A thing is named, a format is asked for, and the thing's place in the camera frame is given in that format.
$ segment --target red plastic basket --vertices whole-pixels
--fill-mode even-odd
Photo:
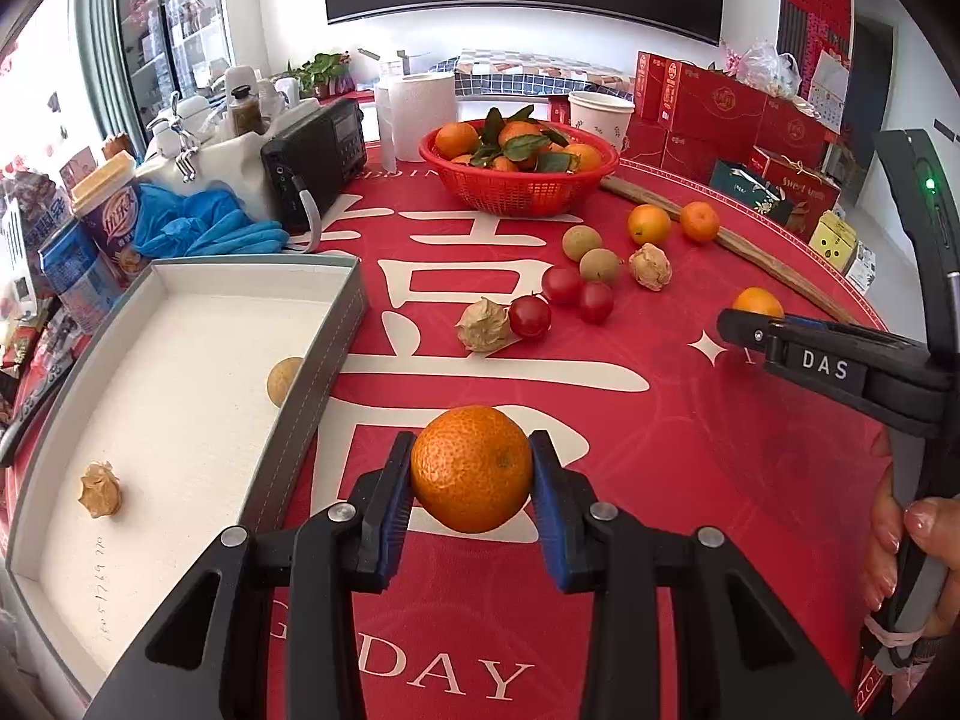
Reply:
[[[483,119],[470,124],[483,127]],[[601,178],[616,170],[620,157],[613,146],[590,132],[554,122],[550,122],[550,127],[563,132],[571,143],[588,143],[596,148],[603,156],[600,167],[569,175],[498,172],[454,164],[443,159],[434,148],[440,129],[427,133],[419,145],[419,153],[438,172],[443,186],[472,208],[501,217],[553,217],[563,213],[596,187]]]

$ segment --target white box tray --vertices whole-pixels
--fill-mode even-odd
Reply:
[[[304,451],[366,308],[352,257],[152,263],[51,410],[11,527],[13,584],[81,693],[96,693],[223,528],[280,528]],[[282,409],[270,369],[304,357]],[[109,461],[123,506],[77,501]]]

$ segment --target potted plant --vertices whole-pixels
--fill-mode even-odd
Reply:
[[[301,92],[317,100],[333,94],[331,86],[339,76],[347,74],[349,57],[340,53],[318,53],[309,62],[295,68],[287,62],[287,73],[299,81]]]

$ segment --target blue gripper pad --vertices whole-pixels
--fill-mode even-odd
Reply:
[[[365,592],[387,589],[400,567],[400,553],[414,505],[410,484],[410,451],[414,440],[410,432],[397,433],[364,512],[356,573],[366,578],[362,583]]]
[[[397,573],[400,567],[400,553],[407,536],[410,511],[414,507],[414,490],[410,484],[410,451],[403,455],[400,466],[400,478],[394,485],[394,492],[387,505],[387,515],[380,528],[380,560],[376,564],[376,573],[384,584]]]
[[[584,592],[592,575],[587,565],[583,516],[546,430],[531,433],[530,448],[536,531],[547,572],[560,592]]]

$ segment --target orange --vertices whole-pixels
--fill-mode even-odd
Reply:
[[[767,314],[775,319],[784,318],[784,306],[771,293],[761,287],[748,287],[733,301],[731,308],[753,314]]]
[[[410,454],[414,495],[460,533],[498,528],[527,501],[533,457],[520,426],[490,406],[461,406],[435,418]]]
[[[520,168],[517,167],[515,163],[511,162],[509,159],[507,159],[504,156],[494,157],[493,161],[490,162],[490,168],[491,170],[498,170],[498,172],[519,172],[520,171]]]
[[[510,138],[518,138],[520,135],[541,135],[539,127],[532,122],[507,122],[503,125],[499,137],[496,139],[500,147],[507,145]]]
[[[627,217],[627,230],[639,247],[644,244],[658,247],[670,235],[670,217],[656,205],[638,205]]]
[[[570,143],[563,147],[563,153],[573,154],[580,159],[574,172],[585,172],[586,170],[596,170],[603,165],[603,156],[596,148],[589,146],[588,143]]]
[[[680,211],[680,227],[690,240],[705,244],[720,232],[720,217],[708,202],[695,200]]]
[[[461,154],[472,154],[480,146],[480,136],[469,122],[444,124],[434,141],[437,153],[443,159],[453,159]]]

